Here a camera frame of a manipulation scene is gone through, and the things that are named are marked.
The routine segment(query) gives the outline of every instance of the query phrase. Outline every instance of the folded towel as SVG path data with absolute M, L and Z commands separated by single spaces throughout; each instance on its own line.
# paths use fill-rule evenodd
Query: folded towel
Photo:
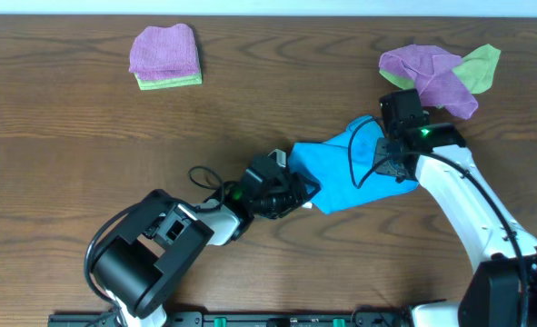
M 195 85 L 195 84 L 202 83 L 201 74 L 193 74 L 193 75 L 187 75 L 184 77 L 176 77 L 176 78 L 164 79 L 164 80 L 159 80 L 159 81 L 144 81 L 140 79 L 136 74 L 134 75 L 134 77 L 137 79 L 139 88 L 143 91 L 144 90 L 158 90 L 158 89 L 168 88 L 168 87 Z
M 194 32 L 185 24 L 148 26 L 133 43 L 129 72 L 143 81 L 200 74 Z
M 360 189 L 349 175 L 347 146 L 354 129 L 371 116 L 352 121 L 344 133 L 322 144 L 297 143 L 288 160 L 292 172 L 298 172 L 321 185 L 311 200 L 323 213 L 334 213 L 387 196 L 408 193 L 417 182 L 397 183 L 394 177 L 373 173 Z M 379 125 L 363 126 L 353 139 L 353 171 L 359 181 L 373 166 L 377 140 L 383 137 Z

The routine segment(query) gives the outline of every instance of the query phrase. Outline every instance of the purple cloth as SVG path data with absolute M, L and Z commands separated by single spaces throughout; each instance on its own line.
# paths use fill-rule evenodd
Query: purple cloth
M 452 71 L 460 64 L 459 55 L 435 45 L 407 45 L 379 59 L 379 68 L 415 81 L 422 105 L 443 105 L 456 117 L 469 119 L 478 102 Z
M 148 26 L 134 40 L 129 72 L 153 81 L 199 73 L 194 32 L 185 24 Z

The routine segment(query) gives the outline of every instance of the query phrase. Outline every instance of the green connector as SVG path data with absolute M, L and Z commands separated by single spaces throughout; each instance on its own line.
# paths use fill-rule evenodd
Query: green connector
M 228 324 L 228 321 L 225 318 L 215 318 L 214 319 L 214 327 L 225 327 L 227 324 Z
M 344 319 L 333 319 L 333 327 L 344 327 Z

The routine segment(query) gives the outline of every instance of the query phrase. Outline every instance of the blue cloth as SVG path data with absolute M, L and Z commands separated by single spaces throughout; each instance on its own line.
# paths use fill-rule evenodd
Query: blue cloth
M 370 115 L 352 121 L 347 130 L 322 144 L 297 143 L 288 160 L 292 172 L 298 172 L 321 185 L 312 202 L 329 214 L 387 196 L 408 193 L 417 182 L 397 183 L 394 177 L 373 173 L 357 190 L 349 175 L 347 146 L 353 130 Z M 357 183 L 373 166 L 377 139 L 383 137 L 376 122 L 363 126 L 353 139 L 353 171 Z

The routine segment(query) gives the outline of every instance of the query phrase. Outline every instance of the green towel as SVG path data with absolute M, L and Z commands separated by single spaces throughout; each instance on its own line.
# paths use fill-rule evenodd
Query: green towel
M 483 45 L 462 59 L 462 64 L 452 69 L 472 94 L 480 94 L 492 86 L 494 70 L 498 64 L 501 51 L 492 45 Z M 415 88 L 415 82 L 391 74 L 383 69 L 379 73 L 395 86 L 405 90 Z
M 186 86 L 186 85 L 196 85 L 202 83 L 202 73 L 191 74 L 183 77 L 175 77 L 164 80 L 155 80 L 155 81 L 145 81 L 139 79 L 137 74 L 134 75 L 134 78 L 137 79 L 139 88 L 143 91 L 145 90 L 158 90 L 167 87 L 177 87 L 177 86 Z

